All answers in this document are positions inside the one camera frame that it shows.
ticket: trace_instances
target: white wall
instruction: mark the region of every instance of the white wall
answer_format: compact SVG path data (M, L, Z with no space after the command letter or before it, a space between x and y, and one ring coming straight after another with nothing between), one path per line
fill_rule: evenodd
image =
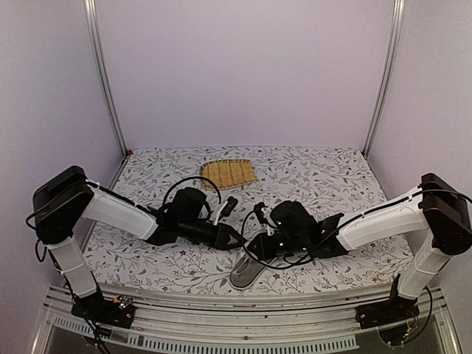
M24 225L32 194L71 164L107 182L119 154L82 1L3 1L0 48L0 353L25 354L56 278Z
M435 172L472 195L472 2L407 1L370 164L393 197ZM417 250L423 239L409 239ZM472 353L472 251L440 277L464 353Z
M393 1L97 2L131 148L360 147Z

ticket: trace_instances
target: floral tablecloth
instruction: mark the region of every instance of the floral tablecloth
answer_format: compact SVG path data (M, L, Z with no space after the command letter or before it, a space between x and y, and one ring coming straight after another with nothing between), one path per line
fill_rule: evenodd
M313 147L178 147L133 152L114 190L144 205L159 207L178 180L197 176L201 165L219 159L249 159L257 182L222 191L239 204L223 222L240 229L254 204L269 207L290 199L303 203L317 220L338 212L355 212L385 201L385 196L356 149ZM214 191L199 181L185 186L204 190L213 209ZM260 231L249 222L245 237ZM121 230L98 223L85 257L99 282L156 291L191 294L301 294L340 291L383 284L412 259L404 236L365 245L346 256L317 260L286 271L266 269L252 287L238 291L228 276L240 250L218 251L177 243L152 246Z

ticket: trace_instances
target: vent grille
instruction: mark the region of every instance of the vent grille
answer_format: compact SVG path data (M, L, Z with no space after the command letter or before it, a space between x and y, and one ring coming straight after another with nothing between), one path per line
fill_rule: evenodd
M90 327L82 320L56 315L55 326L83 336L93 337ZM345 336L322 341L293 344L202 344L185 341L170 341L137 334L128 334L130 347L165 354L311 354L340 353L358 349L355 336Z

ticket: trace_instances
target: metal pole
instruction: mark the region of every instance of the metal pole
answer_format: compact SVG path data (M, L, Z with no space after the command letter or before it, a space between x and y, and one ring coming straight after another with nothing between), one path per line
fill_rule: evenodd
M392 76L395 56L397 54L398 42L400 41L401 25L403 22L403 12L405 9L405 0L395 0L393 7L392 25L390 27L389 47L386 54L385 65L383 67L381 86L378 90L377 100L370 120L369 131L367 133L364 148L362 150L366 159L370 157L372 146L378 126L380 125L382 113L384 111L386 96L389 89L390 77Z
M125 142L121 125L118 120L117 108L114 103L111 86L108 80L108 74L105 66L105 57L103 55L102 42L100 40L100 32L98 30L97 10L95 0L84 0L86 8L86 17L88 25L88 33L90 34L91 46L94 51L95 63L97 64L98 75L102 86L103 96L110 117L111 127L118 144L118 148L123 158L127 156L128 148Z

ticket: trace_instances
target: tan cloth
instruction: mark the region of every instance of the tan cloth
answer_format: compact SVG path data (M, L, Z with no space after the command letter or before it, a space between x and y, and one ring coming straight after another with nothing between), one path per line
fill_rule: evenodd
M220 190L257 181L249 160L208 162L201 167L200 176L212 180ZM213 189L212 185L206 181L203 181L203 185Z

